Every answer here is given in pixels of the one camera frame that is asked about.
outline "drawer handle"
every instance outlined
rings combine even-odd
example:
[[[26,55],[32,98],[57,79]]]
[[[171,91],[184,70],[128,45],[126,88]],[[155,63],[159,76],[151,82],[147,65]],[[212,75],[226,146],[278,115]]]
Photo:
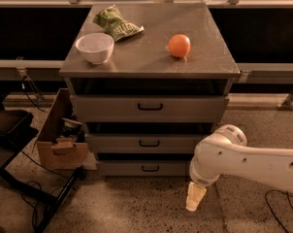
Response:
[[[143,107],[140,103],[138,103],[138,109],[140,110],[140,111],[161,111],[161,110],[163,110],[163,104],[162,103],[160,103],[159,104],[159,107],[155,107],[155,108],[147,108],[147,107]]]
[[[144,172],[158,172],[159,171],[159,166],[151,166],[151,167],[145,167],[144,165],[141,166],[141,169]]]
[[[147,144],[147,143],[144,143],[142,140],[139,140],[140,147],[156,148],[159,146],[159,144],[160,144],[159,140],[157,140],[156,143],[153,143],[153,144]]]

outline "concrete floor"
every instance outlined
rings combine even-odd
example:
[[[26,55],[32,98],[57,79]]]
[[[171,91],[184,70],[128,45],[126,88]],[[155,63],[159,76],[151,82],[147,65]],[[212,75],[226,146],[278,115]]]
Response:
[[[293,113],[280,111],[283,95],[248,97],[231,95],[222,124],[239,126],[248,145],[260,148],[293,149]],[[25,108],[34,115],[33,126],[40,128],[47,114]],[[33,140],[24,150],[39,162]],[[31,162],[20,153],[7,170],[23,182],[36,181],[53,192],[66,179]],[[72,171],[57,170],[70,176]],[[108,177],[86,171],[65,199],[45,232],[284,232],[271,214],[265,194],[272,189],[238,177],[221,176],[195,213],[185,209],[187,177]],[[287,197],[274,192],[269,201],[288,232],[293,233],[293,210]],[[18,192],[0,180],[0,232],[33,232],[33,209]]]

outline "brown box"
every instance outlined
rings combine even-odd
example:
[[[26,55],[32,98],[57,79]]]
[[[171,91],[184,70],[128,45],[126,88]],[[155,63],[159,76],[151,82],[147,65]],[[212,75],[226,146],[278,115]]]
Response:
[[[41,165],[51,169],[81,167],[89,153],[87,143],[72,143],[71,138],[57,138],[63,125],[62,118],[68,118],[71,114],[70,92],[68,89],[60,89],[38,135]]]

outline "orange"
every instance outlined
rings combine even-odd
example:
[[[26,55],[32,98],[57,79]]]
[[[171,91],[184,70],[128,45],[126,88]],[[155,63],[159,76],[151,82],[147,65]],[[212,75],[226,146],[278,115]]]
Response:
[[[174,35],[168,43],[168,50],[173,57],[186,57],[191,49],[191,43],[186,35]]]

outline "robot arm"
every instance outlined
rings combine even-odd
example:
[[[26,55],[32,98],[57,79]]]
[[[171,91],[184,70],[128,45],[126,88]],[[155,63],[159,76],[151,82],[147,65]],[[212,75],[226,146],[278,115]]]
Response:
[[[205,186],[215,183],[221,174],[293,193],[293,150],[247,147],[241,129],[224,125],[196,146],[189,174],[193,181],[186,200],[189,211],[196,210]]]

